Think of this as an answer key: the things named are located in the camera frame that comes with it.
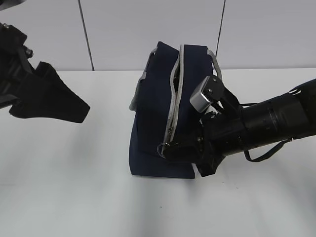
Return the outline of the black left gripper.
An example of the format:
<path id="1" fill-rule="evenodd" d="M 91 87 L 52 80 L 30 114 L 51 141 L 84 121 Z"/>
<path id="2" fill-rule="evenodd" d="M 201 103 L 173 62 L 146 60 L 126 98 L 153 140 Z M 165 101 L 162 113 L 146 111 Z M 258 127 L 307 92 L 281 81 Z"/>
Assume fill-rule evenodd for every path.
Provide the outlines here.
<path id="1" fill-rule="evenodd" d="M 56 70 L 40 62 L 34 70 L 33 51 L 24 45 L 27 35 L 0 25 L 0 107 L 20 119 L 52 118 L 83 123 L 90 106 L 71 91 Z"/>

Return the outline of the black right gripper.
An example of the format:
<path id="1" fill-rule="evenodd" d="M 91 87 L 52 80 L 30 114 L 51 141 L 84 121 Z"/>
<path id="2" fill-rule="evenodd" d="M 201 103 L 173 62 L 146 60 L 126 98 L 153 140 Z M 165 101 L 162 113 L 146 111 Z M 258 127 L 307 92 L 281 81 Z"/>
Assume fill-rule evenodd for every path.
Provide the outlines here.
<path id="1" fill-rule="evenodd" d="M 209 112 L 201 117 L 198 136 L 177 136 L 164 146 L 170 162 L 198 162 L 201 177 L 216 173 L 226 156 L 247 149 L 247 128 L 238 113 Z"/>

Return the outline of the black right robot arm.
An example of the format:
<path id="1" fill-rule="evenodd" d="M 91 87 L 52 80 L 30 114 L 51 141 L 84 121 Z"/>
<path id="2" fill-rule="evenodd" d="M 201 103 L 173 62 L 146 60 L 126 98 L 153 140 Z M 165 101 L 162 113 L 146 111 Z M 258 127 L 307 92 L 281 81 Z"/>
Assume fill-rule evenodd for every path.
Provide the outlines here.
<path id="1" fill-rule="evenodd" d="M 195 89 L 190 102 L 203 113 L 189 135 L 176 136 L 162 155 L 171 162 L 193 163 L 201 176 L 216 172 L 225 157 L 272 144 L 262 162 L 292 140 L 316 133 L 316 82 L 303 83 L 290 92 L 260 103 L 241 104 L 215 76 L 208 76 Z"/>

